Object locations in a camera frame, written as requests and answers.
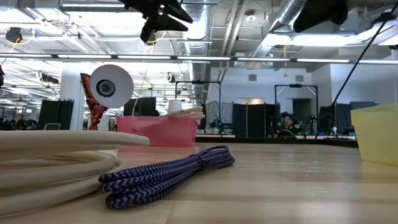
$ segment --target braided cable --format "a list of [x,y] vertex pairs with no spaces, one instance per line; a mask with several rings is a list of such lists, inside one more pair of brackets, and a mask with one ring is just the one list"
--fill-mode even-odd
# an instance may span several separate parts
[[99,190],[111,192],[105,201],[108,208],[143,205],[168,196],[196,172],[230,166],[234,161],[228,146],[214,146],[183,159],[103,174],[98,178]]

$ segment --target plastic bin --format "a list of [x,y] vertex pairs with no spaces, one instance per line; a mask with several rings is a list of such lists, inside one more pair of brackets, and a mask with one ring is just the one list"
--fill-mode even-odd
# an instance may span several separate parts
[[363,160],[398,166],[398,105],[352,110],[351,120]]
[[193,118],[119,116],[118,131],[149,138],[149,146],[192,147],[197,124]]

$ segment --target doorway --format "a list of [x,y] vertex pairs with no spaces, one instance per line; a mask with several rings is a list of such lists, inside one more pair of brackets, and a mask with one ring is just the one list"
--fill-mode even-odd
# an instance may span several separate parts
[[293,117],[302,120],[311,115],[311,99],[293,99]]

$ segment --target black cable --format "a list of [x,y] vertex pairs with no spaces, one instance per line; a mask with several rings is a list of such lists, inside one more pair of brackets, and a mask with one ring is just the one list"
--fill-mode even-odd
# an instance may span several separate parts
[[[394,11],[397,9],[398,7],[398,1],[395,3],[394,7],[391,9],[390,15],[392,16]],[[343,91],[344,87],[347,85],[347,82],[349,80],[349,78],[351,78],[352,74],[355,71],[355,68],[358,66],[359,61],[362,60],[363,56],[365,55],[365,53],[368,51],[368,48],[370,48],[370,46],[372,45],[373,41],[376,39],[377,35],[380,34],[380,31],[383,29],[383,27],[386,25],[387,20],[385,20],[381,26],[379,27],[379,29],[377,30],[377,32],[375,33],[375,35],[372,37],[371,41],[369,41],[368,45],[365,47],[365,49],[363,50],[362,54],[359,56],[359,58],[357,59],[357,61],[354,64],[354,67],[351,69],[350,73],[348,74],[346,80],[344,81],[343,85],[341,86],[340,90],[338,91],[335,100],[333,100],[332,105],[334,105],[337,102],[338,97],[340,96],[341,92]]]

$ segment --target yellow plastic bin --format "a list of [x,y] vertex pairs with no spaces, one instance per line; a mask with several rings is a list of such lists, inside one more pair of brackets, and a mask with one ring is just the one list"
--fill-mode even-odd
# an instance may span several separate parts
[[398,166],[398,105],[351,111],[363,160]]

